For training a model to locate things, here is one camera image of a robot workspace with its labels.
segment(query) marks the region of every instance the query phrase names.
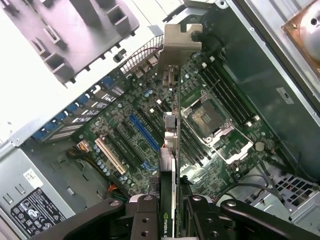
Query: power supply label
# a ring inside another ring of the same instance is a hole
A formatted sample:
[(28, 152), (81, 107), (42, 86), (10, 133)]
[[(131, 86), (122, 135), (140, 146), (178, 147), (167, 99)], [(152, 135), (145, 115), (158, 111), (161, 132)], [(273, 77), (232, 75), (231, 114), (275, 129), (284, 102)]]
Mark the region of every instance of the power supply label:
[(66, 220), (41, 188), (31, 192), (10, 213), (30, 237)]

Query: motherboard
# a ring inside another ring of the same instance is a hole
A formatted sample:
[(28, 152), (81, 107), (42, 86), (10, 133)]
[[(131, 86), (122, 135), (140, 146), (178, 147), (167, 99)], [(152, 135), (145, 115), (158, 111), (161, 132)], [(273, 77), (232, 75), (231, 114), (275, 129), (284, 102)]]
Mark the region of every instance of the motherboard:
[[(73, 135), (127, 198), (147, 193), (158, 176), (173, 94), (156, 68), (118, 79), (122, 96)], [(274, 147), (270, 129), (213, 56), (195, 53), (184, 65), (180, 105), (180, 176), (194, 194), (214, 199)]]

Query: blue pcie slot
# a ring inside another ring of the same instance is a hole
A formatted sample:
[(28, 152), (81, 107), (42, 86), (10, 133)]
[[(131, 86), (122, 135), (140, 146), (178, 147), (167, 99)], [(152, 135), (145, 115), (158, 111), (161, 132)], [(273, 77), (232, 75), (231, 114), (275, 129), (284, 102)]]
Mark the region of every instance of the blue pcie slot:
[(144, 138), (148, 141), (148, 143), (151, 145), (151, 147), (158, 152), (159, 151), (159, 146), (157, 142), (154, 140), (154, 138), (150, 135), (150, 133), (145, 129), (145, 127), (141, 124), (139, 119), (131, 114), (129, 116), (131, 122), (135, 125), (135, 127), (139, 130), (139, 132), (144, 136)]

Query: green circuit board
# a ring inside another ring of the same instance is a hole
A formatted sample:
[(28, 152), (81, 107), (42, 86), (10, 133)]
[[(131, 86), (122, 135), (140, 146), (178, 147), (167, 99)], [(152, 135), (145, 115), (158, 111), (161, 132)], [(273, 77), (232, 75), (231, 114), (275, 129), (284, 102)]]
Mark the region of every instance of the green circuit board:
[[(257, 113), (236, 88), (223, 65), (215, 61), (203, 70), (202, 61), (201, 56), (191, 57), (181, 71), (184, 113), (180, 175), (188, 177), (194, 194), (214, 198), (266, 156), (263, 150), (255, 149), (255, 143), (262, 142), (264, 149), (271, 149), (274, 136), (261, 119), (253, 120)], [(140, 78), (132, 75), (119, 81), (126, 86), (123, 96), (73, 137), (76, 142), (86, 140), (94, 160), (107, 169), (110, 181), (132, 196), (147, 193), (149, 177), (158, 174), (157, 150), (164, 143), (164, 112), (171, 112), (172, 91), (162, 87), (156, 67)], [(246, 117), (242, 110), (246, 110), (250, 125), (242, 121)], [(208, 117), (216, 121), (209, 122)], [(219, 123), (231, 123), (234, 129), (210, 146), (207, 138), (212, 137), (210, 131)], [(121, 175), (97, 147), (97, 138), (102, 139), (123, 164), (125, 174)], [(248, 143), (252, 146), (243, 158), (231, 164), (223, 160), (239, 154)]]

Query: screw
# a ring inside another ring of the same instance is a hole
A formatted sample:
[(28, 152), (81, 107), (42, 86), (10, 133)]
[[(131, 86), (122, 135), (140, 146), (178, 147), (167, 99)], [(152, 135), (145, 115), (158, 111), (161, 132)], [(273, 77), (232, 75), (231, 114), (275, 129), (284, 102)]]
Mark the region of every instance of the screw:
[(110, 202), (110, 206), (115, 207), (119, 205), (119, 201), (112, 201)]
[(200, 197), (200, 196), (194, 196), (192, 199), (195, 200), (195, 201), (200, 201), (200, 200), (202, 199), (202, 197)]
[(151, 200), (152, 199), (152, 196), (145, 196), (144, 197), (144, 200), (146, 200), (146, 201), (149, 201), (149, 200)]
[(235, 207), (237, 204), (234, 201), (228, 201), (226, 203), (229, 207)]

